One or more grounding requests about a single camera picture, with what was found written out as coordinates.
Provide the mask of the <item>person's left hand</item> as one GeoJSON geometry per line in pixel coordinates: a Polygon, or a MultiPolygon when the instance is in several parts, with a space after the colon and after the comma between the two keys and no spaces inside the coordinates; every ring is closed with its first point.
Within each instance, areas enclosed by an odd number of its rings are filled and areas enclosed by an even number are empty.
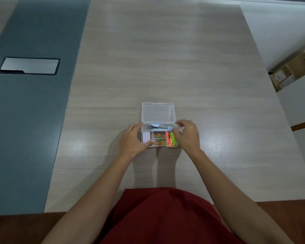
{"type": "Polygon", "coordinates": [[[130,125],[124,132],[119,143],[119,156],[132,160],[144,150],[140,149],[140,143],[138,139],[138,132],[143,127],[142,123],[130,125]]]}

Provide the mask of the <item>person's right hand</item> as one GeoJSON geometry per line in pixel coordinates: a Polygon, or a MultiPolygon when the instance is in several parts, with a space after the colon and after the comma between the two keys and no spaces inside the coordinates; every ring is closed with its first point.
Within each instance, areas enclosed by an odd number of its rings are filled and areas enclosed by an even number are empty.
{"type": "Polygon", "coordinates": [[[177,129],[181,132],[181,145],[179,145],[187,155],[192,158],[201,152],[199,131],[194,122],[182,119],[176,122],[177,129]]]}

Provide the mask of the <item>clear plastic compartment box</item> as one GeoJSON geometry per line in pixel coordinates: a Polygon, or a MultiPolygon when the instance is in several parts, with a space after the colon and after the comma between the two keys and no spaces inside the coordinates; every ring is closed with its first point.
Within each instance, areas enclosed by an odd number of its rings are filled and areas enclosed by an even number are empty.
{"type": "Polygon", "coordinates": [[[173,103],[142,103],[141,142],[153,140],[150,147],[175,148],[178,142],[173,134],[176,125],[175,106],[173,103]]]}

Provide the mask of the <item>person's left forearm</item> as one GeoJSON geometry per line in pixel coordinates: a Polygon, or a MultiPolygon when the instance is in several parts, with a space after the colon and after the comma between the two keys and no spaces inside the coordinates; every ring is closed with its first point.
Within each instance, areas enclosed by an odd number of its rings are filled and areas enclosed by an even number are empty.
{"type": "Polygon", "coordinates": [[[41,244],[92,244],[102,230],[132,159],[131,154],[120,153],[41,244]]]}

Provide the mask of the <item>person's right forearm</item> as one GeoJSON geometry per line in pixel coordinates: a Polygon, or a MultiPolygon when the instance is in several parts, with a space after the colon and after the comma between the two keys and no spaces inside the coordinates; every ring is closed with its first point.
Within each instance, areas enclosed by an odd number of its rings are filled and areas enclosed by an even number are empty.
{"type": "Polygon", "coordinates": [[[246,196],[200,148],[185,149],[218,212],[246,244],[294,244],[280,226],[246,196]]]}

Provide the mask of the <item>pile of coloured paper clips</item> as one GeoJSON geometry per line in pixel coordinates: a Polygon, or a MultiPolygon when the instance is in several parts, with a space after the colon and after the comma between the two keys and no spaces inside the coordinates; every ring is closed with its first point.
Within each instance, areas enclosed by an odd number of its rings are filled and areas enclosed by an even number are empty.
{"type": "Polygon", "coordinates": [[[166,132],[153,132],[153,140],[155,141],[155,146],[166,146],[166,132]]]}

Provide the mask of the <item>light blue stapler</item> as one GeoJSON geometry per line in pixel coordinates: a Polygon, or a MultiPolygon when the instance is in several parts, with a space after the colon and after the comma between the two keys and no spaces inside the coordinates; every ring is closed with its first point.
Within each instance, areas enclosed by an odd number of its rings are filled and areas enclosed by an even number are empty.
{"type": "Polygon", "coordinates": [[[172,131],[173,126],[165,126],[161,124],[151,124],[151,128],[154,131],[172,131]]]}

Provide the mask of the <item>person's red shirt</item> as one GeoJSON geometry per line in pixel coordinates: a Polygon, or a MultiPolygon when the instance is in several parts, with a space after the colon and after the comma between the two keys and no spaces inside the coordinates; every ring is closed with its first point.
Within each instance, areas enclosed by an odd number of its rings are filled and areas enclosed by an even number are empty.
{"type": "Polygon", "coordinates": [[[245,244],[214,206],[175,188],[126,189],[93,244],[245,244]]]}

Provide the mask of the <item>cardboard box with labels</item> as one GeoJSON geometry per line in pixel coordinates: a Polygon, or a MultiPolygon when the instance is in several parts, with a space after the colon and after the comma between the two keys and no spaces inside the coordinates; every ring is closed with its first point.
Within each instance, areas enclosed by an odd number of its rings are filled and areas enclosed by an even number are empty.
{"type": "Polygon", "coordinates": [[[291,85],[304,76],[305,50],[269,75],[276,92],[291,85]]]}

